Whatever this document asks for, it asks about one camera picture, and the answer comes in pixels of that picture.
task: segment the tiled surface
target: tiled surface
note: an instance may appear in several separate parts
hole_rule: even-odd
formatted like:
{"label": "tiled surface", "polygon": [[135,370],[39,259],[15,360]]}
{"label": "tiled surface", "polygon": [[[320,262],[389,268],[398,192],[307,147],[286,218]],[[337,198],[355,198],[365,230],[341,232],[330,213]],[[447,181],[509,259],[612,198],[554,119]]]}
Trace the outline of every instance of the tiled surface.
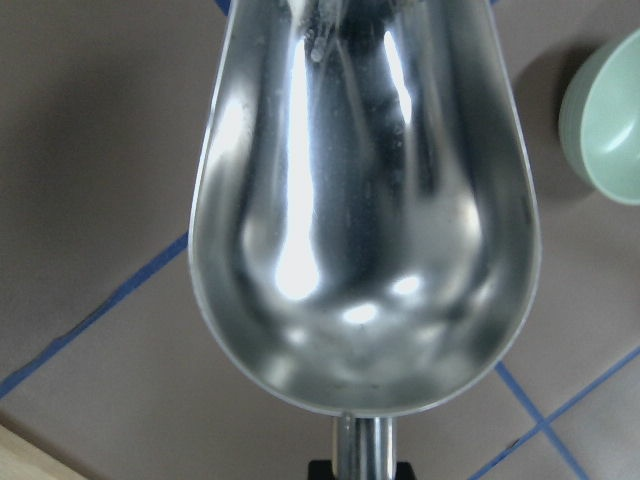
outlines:
{"label": "tiled surface", "polygon": [[224,22],[210,0],[0,5],[0,377],[186,230]]}
{"label": "tiled surface", "polygon": [[640,358],[560,417],[554,428],[591,478],[640,478]]}
{"label": "tiled surface", "polygon": [[[401,419],[399,455],[419,478],[640,479],[638,360],[598,379],[640,345],[640,216],[582,185],[555,133],[569,78],[640,2],[495,3],[544,237],[505,360],[521,390],[491,374]],[[0,382],[186,230],[223,24],[211,0],[0,7]],[[98,320],[0,394],[0,422],[97,480],[293,480],[329,456],[326,418],[220,353],[184,254]]]}
{"label": "tiled surface", "polygon": [[[91,478],[304,477],[330,457],[326,417],[255,387],[210,337],[186,255],[62,350],[2,403],[0,421]],[[401,419],[398,455],[420,478],[466,478],[532,421],[491,374],[442,408]]]}

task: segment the metal scoop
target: metal scoop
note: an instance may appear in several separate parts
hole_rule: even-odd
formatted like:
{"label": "metal scoop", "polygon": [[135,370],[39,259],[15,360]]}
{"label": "metal scoop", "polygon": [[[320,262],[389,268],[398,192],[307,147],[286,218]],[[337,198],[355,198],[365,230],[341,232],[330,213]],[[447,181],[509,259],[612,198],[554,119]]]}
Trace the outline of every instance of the metal scoop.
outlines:
{"label": "metal scoop", "polygon": [[531,303],[535,198],[488,3],[235,0],[191,218],[234,363],[338,418],[338,480],[392,479]]}

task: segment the wooden board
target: wooden board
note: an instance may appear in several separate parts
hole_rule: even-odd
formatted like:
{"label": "wooden board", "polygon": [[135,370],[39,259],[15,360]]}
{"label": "wooden board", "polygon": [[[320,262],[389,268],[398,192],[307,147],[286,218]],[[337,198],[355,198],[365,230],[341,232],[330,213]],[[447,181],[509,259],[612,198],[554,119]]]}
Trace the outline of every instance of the wooden board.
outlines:
{"label": "wooden board", "polygon": [[0,425],[0,480],[86,480]]}

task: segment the light green bowl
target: light green bowl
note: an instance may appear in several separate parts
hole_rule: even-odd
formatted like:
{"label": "light green bowl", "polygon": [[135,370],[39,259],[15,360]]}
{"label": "light green bowl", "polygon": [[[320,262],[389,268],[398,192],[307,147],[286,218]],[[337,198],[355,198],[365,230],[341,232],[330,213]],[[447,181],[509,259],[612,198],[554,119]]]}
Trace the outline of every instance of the light green bowl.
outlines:
{"label": "light green bowl", "polygon": [[559,129],[580,177],[616,202],[640,205],[640,30],[603,46],[578,70]]}

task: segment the stainless steel scoop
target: stainless steel scoop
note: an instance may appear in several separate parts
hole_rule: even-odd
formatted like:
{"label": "stainless steel scoop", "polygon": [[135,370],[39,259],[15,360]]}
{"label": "stainless steel scoop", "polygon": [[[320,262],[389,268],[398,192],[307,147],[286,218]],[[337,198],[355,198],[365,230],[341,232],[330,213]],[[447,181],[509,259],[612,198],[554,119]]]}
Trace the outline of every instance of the stainless steel scoop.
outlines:
{"label": "stainless steel scoop", "polygon": [[337,478],[393,478],[392,418],[487,373],[536,283],[488,3],[235,0],[189,253],[234,363],[340,418]]}

